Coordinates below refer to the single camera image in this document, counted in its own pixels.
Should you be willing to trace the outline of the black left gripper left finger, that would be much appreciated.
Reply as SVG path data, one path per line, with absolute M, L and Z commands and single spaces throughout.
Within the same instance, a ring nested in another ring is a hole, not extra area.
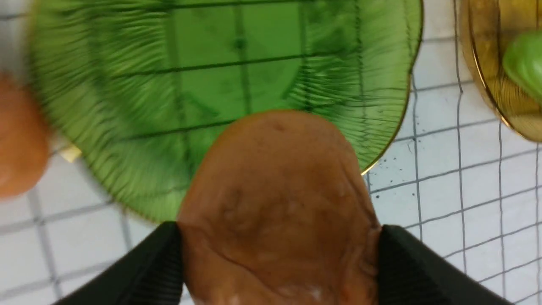
M 183 293 L 182 237 L 164 222 L 96 278 L 58 305 L 178 305 Z

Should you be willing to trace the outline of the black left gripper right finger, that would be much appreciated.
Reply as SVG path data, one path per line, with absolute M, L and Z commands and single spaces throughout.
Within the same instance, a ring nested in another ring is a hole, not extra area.
M 385 225 L 378 242 L 380 305 L 507 305 L 406 229 Z

